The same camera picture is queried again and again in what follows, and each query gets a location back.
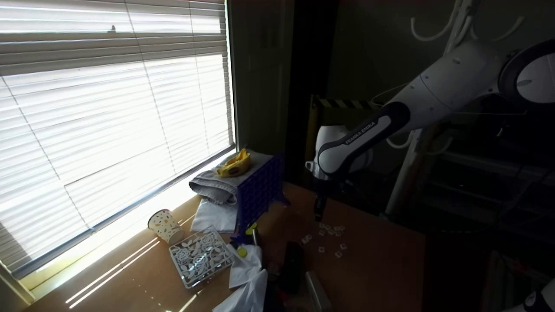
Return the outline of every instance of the window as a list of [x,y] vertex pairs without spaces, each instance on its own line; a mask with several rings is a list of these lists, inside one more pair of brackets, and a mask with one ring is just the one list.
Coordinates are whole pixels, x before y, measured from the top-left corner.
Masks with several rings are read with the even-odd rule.
[[0,0],[0,74],[16,278],[234,145],[223,0]]

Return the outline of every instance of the blind slat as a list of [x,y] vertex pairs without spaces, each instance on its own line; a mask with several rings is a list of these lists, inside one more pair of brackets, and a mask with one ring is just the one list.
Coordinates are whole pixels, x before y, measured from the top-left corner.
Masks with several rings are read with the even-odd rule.
[[223,0],[0,0],[0,260],[16,278],[230,146],[225,23]]

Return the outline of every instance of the patterned paper cup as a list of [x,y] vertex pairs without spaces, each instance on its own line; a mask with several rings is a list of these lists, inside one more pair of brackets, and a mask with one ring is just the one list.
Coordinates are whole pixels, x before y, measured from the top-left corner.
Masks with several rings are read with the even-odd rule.
[[170,245],[179,242],[184,234],[179,224],[171,216],[171,212],[167,209],[153,214],[148,220],[148,228]]

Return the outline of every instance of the folded gray cloth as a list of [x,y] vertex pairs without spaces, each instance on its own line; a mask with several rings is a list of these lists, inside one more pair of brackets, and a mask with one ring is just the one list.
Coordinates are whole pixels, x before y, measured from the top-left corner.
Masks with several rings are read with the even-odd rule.
[[224,166],[224,164],[231,158],[239,153],[235,153],[222,161],[219,165],[212,168],[212,170],[205,171],[197,175],[189,186],[195,193],[205,196],[209,201],[214,204],[234,205],[237,203],[237,186],[246,180],[253,172],[257,171],[262,165],[272,158],[271,155],[265,155],[248,151],[250,153],[250,169],[238,177],[222,178],[216,170]]

